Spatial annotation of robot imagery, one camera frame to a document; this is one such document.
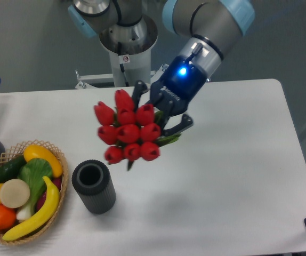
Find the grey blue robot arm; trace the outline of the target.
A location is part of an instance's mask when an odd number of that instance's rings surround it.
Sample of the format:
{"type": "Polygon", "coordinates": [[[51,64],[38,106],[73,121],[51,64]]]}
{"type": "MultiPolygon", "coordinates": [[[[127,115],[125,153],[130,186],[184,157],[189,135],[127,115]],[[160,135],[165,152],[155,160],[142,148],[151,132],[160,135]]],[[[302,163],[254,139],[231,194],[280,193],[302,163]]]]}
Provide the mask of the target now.
{"type": "Polygon", "coordinates": [[[83,35],[97,36],[108,51],[116,87],[133,86],[134,103],[149,92],[149,102],[163,112],[158,124],[165,137],[192,126],[186,113],[190,101],[255,18],[250,1],[167,1],[165,27],[188,41],[152,82],[158,32],[141,1],[74,1],[68,13],[83,35]]]}

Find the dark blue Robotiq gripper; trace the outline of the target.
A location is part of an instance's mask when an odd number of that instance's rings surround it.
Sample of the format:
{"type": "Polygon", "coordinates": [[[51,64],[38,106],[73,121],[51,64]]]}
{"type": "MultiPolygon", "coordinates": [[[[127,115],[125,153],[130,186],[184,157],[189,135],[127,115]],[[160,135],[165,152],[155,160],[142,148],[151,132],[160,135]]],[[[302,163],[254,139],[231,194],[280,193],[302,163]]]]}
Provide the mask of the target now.
{"type": "MultiPolygon", "coordinates": [[[[161,77],[151,84],[148,102],[168,116],[184,113],[190,101],[205,84],[205,73],[196,64],[196,60],[194,54],[188,57],[177,56],[161,77]]],[[[138,109],[141,96],[147,92],[146,83],[138,80],[132,93],[134,110],[138,109]]],[[[162,136],[177,135],[192,127],[193,124],[193,119],[183,114],[179,124],[162,130],[162,136]]]]}

